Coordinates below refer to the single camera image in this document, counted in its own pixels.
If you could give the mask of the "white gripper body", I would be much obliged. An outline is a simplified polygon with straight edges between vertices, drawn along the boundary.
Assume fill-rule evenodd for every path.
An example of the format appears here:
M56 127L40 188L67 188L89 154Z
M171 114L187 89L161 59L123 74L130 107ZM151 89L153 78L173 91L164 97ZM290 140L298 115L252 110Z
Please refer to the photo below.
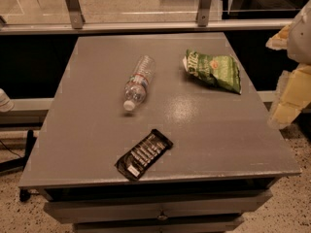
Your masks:
M311 64L311 0L294 17L290 26L288 58L303 64Z

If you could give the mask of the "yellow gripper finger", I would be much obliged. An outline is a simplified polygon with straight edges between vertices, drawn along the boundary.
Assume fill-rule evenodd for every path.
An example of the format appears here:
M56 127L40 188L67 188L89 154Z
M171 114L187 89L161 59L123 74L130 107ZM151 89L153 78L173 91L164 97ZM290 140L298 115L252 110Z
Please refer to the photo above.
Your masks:
M284 129L310 103L311 66L299 64L292 72L283 71L277 83L267 124L273 129Z
M268 39L265 46L271 50L285 50L288 46L290 25L284 26L278 33Z

